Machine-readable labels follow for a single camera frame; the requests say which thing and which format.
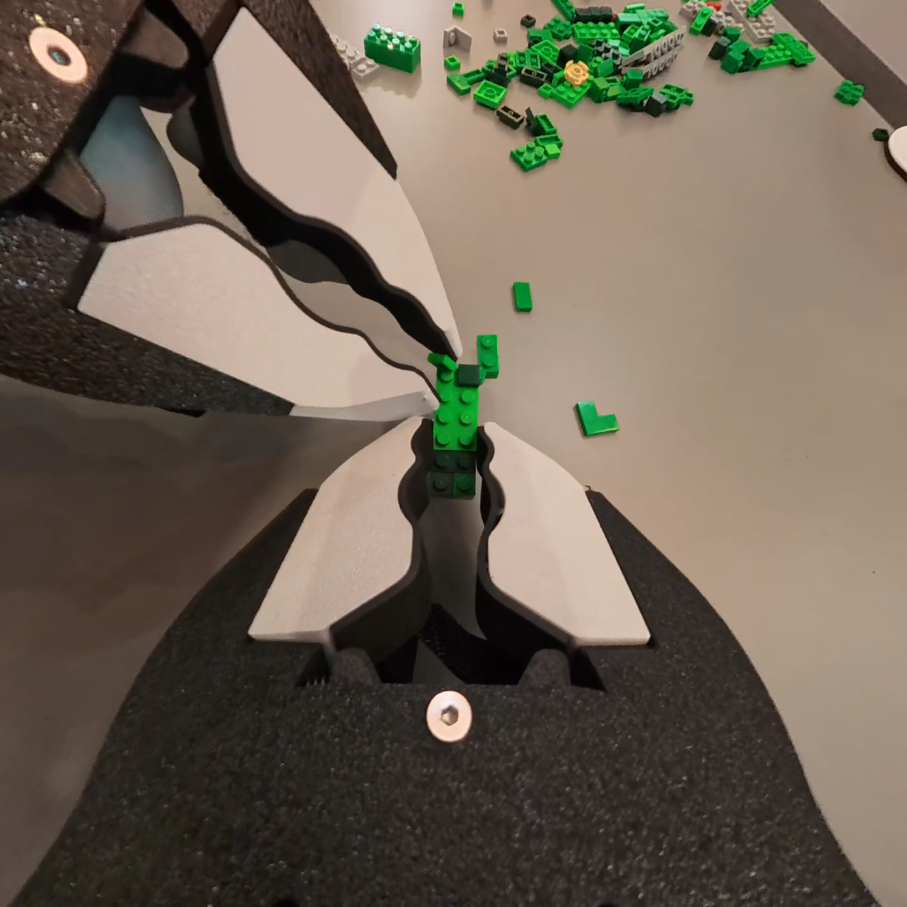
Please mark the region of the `long grey studded plate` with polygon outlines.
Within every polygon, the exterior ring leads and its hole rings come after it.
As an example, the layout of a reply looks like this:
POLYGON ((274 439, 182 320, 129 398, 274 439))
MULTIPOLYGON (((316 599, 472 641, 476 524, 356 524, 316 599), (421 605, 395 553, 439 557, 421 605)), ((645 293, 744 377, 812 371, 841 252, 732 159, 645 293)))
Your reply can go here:
POLYGON ((379 64, 367 57, 357 46, 337 34, 332 33, 330 37, 341 62, 357 82, 364 82, 378 71, 379 64))

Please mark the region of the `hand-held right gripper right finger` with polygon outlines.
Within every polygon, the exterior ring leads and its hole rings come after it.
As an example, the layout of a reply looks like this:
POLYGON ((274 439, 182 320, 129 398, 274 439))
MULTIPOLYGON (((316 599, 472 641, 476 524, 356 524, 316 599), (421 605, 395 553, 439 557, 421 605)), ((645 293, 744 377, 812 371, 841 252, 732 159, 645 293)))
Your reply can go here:
POLYGON ((503 493, 486 535, 491 593, 572 648, 648 644, 649 627, 585 487, 501 425, 482 428, 490 447, 483 489, 503 493))

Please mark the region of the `large green eight-stud brick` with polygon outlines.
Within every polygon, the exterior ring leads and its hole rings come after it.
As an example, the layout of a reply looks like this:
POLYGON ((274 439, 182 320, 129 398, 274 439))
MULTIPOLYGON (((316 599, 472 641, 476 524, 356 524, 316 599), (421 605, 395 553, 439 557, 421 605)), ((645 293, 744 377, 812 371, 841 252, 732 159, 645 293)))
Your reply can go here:
POLYGON ((422 43, 404 31, 374 24, 364 38, 367 58, 406 74, 414 74, 421 62, 422 43))

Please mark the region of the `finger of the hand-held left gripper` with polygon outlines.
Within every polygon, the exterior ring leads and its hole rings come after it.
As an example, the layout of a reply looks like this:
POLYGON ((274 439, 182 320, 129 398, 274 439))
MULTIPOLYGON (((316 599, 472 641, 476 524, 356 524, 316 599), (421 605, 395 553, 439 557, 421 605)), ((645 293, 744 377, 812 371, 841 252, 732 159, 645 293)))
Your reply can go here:
POLYGON ((375 126, 317 16, 302 18, 307 70, 262 10, 236 12, 198 85, 201 177, 259 244, 315 249, 405 334, 457 358, 462 342, 423 228, 396 178, 309 78, 375 126))
POLYGON ((290 414, 402 420, 438 408, 416 369, 317 317, 254 246, 208 218, 128 231, 103 245, 83 314, 290 403, 290 414))

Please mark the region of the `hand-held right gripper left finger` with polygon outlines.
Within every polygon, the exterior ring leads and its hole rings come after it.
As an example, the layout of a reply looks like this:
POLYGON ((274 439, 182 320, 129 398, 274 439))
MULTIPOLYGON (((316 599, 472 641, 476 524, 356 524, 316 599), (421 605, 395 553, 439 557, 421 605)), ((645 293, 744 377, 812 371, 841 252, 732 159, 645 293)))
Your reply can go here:
POLYGON ((389 656, 430 608, 419 522, 433 421, 412 417, 337 467, 318 489, 248 628, 257 641, 389 656))

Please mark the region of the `green toy brick model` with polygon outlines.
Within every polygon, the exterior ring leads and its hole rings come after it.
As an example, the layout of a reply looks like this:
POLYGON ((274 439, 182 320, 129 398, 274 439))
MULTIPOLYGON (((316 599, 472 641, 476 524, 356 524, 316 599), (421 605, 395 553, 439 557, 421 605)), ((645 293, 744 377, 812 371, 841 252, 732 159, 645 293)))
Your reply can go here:
POLYGON ((480 387, 500 373, 498 336, 477 336, 478 362, 458 364, 443 354, 431 353, 427 362, 436 369, 439 405, 434 420, 433 462, 428 490, 434 497, 466 498, 475 494, 476 451, 480 387))

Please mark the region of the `pile of green toy bricks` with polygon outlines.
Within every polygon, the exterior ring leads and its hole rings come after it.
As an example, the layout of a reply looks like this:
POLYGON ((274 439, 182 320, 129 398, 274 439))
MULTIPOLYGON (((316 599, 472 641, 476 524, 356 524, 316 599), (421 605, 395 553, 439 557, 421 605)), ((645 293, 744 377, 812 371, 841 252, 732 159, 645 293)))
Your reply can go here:
POLYGON ((512 85, 533 88, 541 99, 568 110, 589 100, 659 117, 695 102, 686 87, 654 82, 678 58, 686 37, 667 10, 644 2, 620 10, 573 2, 554 6, 558 14, 548 23, 525 29, 527 47, 522 50, 501 51, 469 71, 455 55, 445 58, 446 83, 456 95, 494 112, 501 124, 526 130, 528 140, 509 155, 522 172, 558 160, 563 140, 550 114, 506 103, 512 85), (563 80, 564 63, 571 59, 589 66, 589 79, 580 88, 563 80))

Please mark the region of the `green corner-shaped tile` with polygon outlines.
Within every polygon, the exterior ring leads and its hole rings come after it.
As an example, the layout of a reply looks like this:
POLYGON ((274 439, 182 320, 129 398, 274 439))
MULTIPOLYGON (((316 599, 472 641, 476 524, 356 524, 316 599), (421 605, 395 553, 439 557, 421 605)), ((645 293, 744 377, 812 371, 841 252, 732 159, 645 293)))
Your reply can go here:
POLYGON ((600 414, 593 401, 576 402, 574 410, 584 437, 611 435, 619 431, 617 416, 600 414))

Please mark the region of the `heap of green and grey bricks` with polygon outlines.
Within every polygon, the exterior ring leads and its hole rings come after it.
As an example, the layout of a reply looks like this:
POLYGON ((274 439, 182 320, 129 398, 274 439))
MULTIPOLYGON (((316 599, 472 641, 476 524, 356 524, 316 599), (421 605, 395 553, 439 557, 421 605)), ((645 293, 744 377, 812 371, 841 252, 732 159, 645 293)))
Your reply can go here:
POLYGON ((772 1, 688 1, 679 14, 688 32, 713 38, 709 59, 727 74, 806 67, 817 55, 806 40, 777 29, 772 1))

